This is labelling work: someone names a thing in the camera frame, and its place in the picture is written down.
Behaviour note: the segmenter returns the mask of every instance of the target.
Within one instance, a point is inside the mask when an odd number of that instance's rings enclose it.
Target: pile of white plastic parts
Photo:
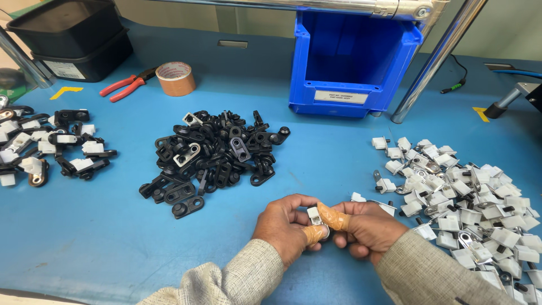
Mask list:
[[[542,293],[536,289],[542,288],[542,270],[534,265],[540,260],[542,240],[529,233],[540,224],[536,220],[540,215],[512,179],[496,166],[460,165],[457,151],[447,145],[438,148],[424,139],[412,147],[405,137],[397,147],[389,147],[389,142],[385,137],[372,139],[372,145],[392,159],[385,172],[400,175],[405,182],[396,186],[375,170],[375,189],[404,194],[399,215],[417,217],[419,225],[413,230],[426,240],[436,239],[461,265],[516,301],[542,304]],[[366,201],[357,193],[351,200]],[[373,202],[394,215],[396,208]],[[424,223],[420,213],[431,220]],[[533,284],[513,284],[521,280],[523,262]]]

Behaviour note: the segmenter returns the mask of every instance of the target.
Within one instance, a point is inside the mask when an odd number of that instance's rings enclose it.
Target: metal frame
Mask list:
[[[427,37],[433,25],[440,19],[450,0],[150,0],[179,3],[225,5],[279,10],[334,11],[349,14],[368,15],[371,18],[415,21],[416,26]],[[466,0],[450,27],[433,50],[429,60],[420,71],[403,101],[391,117],[395,123],[402,123],[427,83],[440,68],[446,57],[457,45],[474,18],[487,0]],[[0,29],[0,47],[8,53],[31,76],[40,88],[51,86],[51,82],[28,58],[21,48]]]

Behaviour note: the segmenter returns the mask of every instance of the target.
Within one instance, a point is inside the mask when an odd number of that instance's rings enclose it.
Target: bin label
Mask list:
[[[317,100],[332,100],[343,101],[345,103],[364,104],[368,94],[350,93],[350,92],[335,92],[316,90],[314,99]]]
[[[81,74],[79,69],[77,69],[73,63],[47,60],[43,60],[43,63],[46,64],[56,76],[85,79],[83,74]]]

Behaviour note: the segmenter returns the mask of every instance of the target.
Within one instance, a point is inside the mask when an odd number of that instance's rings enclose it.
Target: tape roll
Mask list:
[[[184,62],[166,62],[156,69],[156,76],[168,96],[181,97],[196,89],[192,67]]]

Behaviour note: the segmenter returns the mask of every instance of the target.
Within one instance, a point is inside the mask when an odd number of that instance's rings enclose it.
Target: sleeve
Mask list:
[[[517,304],[412,230],[384,254],[376,272],[398,305]]]
[[[180,287],[166,287],[138,305],[259,304],[282,279],[284,265],[273,246],[251,240],[222,270],[205,263],[188,270]]]

